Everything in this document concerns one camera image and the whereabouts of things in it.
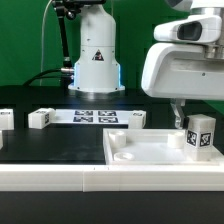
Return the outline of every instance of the black table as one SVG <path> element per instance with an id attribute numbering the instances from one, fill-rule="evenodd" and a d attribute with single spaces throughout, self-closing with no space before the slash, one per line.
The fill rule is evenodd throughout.
<path id="1" fill-rule="evenodd" d="M 111 126 L 51 124 L 29 129 L 28 114 L 41 107 L 145 110 L 145 128 L 174 128 L 169 100 L 152 99 L 137 90 L 110 101 L 88 101 L 58 87 L 1 87 L 0 108 L 15 112 L 15 130 L 3 132 L 1 164 L 105 164 L 102 131 Z M 214 144 L 223 152 L 223 115 L 202 101 L 187 101 L 184 110 L 217 119 Z M 223 203 L 223 192 L 0 192 L 0 223 L 221 224 Z"/>

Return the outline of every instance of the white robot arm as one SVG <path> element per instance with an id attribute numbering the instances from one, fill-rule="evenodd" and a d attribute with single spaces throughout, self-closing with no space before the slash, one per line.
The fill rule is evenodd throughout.
<path id="1" fill-rule="evenodd" d="M 179 4 L 174 8 L 185 1 L 175 2 Z M 174 99 L 178 128 L 184 123 L 180 109 L 186 99 L 224 99 L 223 19 L 224 1 L 194 0 L 186 20 L 155 29 L 158 41 L 170 43 L 158 43 L 149 50 L 142 88 L 152 97 Z"/>
<path id="2" fill-rule="evenodd" d="M 178 11 L 189 12 L 193 0 L 165 0 L 165 2 L 173 9 Z"/>

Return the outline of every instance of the green backdrop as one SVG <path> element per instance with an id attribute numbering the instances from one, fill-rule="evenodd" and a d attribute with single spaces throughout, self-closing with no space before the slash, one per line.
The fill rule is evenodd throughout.
<path id="1" fill-rule="evenodd" d="M 40 72 L 41 26 L 48 0 L 2 1 L 0 8 L 0 85 L 22 84 Z M 122 83 L 140 88 L 146 53 L 154 43 L 155 25 L 182 18 L 164 0 L 108 0 L 104 5 L 117 22 L 116 58 L 122 66 Z M 70 54 L 79 58 L 79 19 L 66 21 Z M 60 34 L 56 14 L 50 8 L 45 31 L 45 69 L 62 65 Z M 43 85 L 57 85 L 44 80 Z"/>

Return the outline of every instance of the white plastic tray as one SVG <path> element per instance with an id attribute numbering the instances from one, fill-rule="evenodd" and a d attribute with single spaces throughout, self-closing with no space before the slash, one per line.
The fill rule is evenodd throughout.
<path id="1" fill-rule="evenodd" d="M 110 139 L 110 134 L 123 132 L 126 135 L 126 145 L 116 148 Z M 212 147 L 212 158 L 209 161 L 193 161 L 187 157 L 183 149 L 173 149 L 167 146 L 168 134 L 177 130 L 131 130 L 104 129 L 104 153 L 107 165 L 219 165 L 224 164 L 224 156 Z M 118 154 L 126 154 L 133 160 L 115 160 Z"/>

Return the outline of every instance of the small white cube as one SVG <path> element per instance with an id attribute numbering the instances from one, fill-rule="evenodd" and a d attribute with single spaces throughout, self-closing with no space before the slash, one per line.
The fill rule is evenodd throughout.
<path id="1" fill-rule="evenodd" d="M 13 109 L 0 110 L 0 130 L 14 130 Z"/>
<path id="2" fill-rule="evenodd" d="M 202 114 L 189 116 L 185 153 L 196 161 L 211 159 L 216 119 Z"/>
<path id="3" fill-rule="evenodd" d="M 29 128 L 43 129 L 49 125 L 55 117 L 52 108 L 41 108 L 28 115 Z"/>
<path id="4" fill-rule="evenodd" d="M 129 129 L 143 129 L 146 124 L 146 112 L 142 110 L 134 110 L 128 119 Z"/>

